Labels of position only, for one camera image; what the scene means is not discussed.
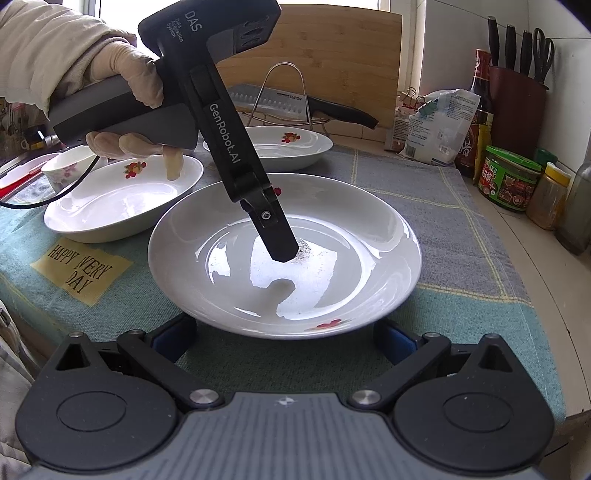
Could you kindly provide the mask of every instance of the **silver bolt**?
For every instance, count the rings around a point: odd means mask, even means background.
[[[192,391],[189,395],[191,401],[197,405],[209,405],[217,401],[219,397],[219,394],[210,388],[200,388]]]
[[[382,396],[374,390],[358,390],[351,398],[359,405],[373,405],[379,402]]]

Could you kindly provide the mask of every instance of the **ribbed gray surface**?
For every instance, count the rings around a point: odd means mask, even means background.
[[[35,468],[25,480],[72,480]],[[383,418],[334,394],[236,394],[225,408],[188,415],[152,458],[93,480],[452,480],[409,455]],[[540,480],[533,470],[506,480]]]

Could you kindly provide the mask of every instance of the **cleaver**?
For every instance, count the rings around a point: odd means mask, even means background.
[[[228,89],[230,98],[236,107],[252,110],[255,106],[261,87],[241,83]],[[312,116],[327,116],[334,120],[359,124],[372,130],[378,126],[373,116],[351,106],[321,100],[308,95],[310,114]],[[290,120],[306,121],[306,98],[301,93],[285,92],[273,88],[265,88],[261,95],[257,111]]]

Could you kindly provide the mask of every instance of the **gloved hand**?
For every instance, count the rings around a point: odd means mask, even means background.
[[[154,61],[133,45],[124,41],[108,43],[92,60],[86,70],[89,83],[121,74],[127,80],[135,98],[152,108],[162,105],[162,81]],[[110,132],[90,132],[86,136],[90,149],[101,157],[134,158],[164,154],[169,180],[179,177],[183,168],[181,149],[156,145],[139,134],[117,135]]]

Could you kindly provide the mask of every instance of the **wooden cutting board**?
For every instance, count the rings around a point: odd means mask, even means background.
[[[365,8],[283,4],[270,40],[221,61],[227,87],[262,85],[269,68],[289,61],[308,95],[353,106],[392,127],[398,91],[402,16]],[[297,72],[273,71],[269,87],[301,93]]]

